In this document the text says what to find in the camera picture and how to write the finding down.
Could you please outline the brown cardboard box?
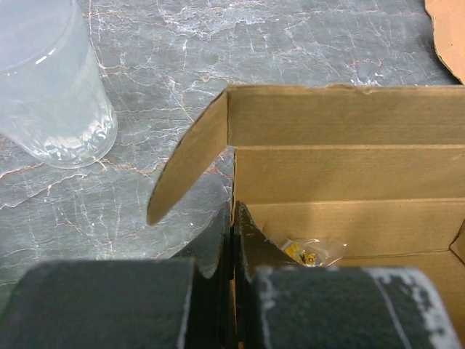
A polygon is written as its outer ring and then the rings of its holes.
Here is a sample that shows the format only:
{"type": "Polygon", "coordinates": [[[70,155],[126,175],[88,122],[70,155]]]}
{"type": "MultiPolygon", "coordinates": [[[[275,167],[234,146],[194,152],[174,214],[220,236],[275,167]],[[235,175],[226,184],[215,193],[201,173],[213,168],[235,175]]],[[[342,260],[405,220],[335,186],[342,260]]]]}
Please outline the brown cardboard box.
{"type": "Polygon", "coordinates": [[[464,88],[232,85],[186,131],[154,225],[227,147],[232,197],[270,238],[347,244],[342,265],[408,265],[464,335],[464,88]]]}

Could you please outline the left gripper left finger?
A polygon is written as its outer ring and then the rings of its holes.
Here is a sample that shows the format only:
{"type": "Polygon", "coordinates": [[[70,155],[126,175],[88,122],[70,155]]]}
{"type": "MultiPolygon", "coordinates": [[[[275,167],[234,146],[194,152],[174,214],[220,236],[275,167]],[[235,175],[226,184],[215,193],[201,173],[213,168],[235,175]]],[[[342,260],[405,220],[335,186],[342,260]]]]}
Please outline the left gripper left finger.
{"type": "Polygon", "coordinates": [[[30,269],[1,315],[3,348],[231,348],[230,207],[165,260],[30,269]]]}

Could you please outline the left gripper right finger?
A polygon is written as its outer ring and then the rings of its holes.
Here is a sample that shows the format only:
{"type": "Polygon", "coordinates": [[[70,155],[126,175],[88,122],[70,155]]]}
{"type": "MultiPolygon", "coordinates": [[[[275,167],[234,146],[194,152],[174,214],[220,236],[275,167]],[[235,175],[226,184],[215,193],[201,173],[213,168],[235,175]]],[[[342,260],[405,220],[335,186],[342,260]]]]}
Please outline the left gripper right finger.
{"type": "Polygon", "coordinates": [[[456,201],[235,203],[236,309],[247,348],[461,347],[456,201]],[[347,245],[307,268],[284,239],[347,245]]]}

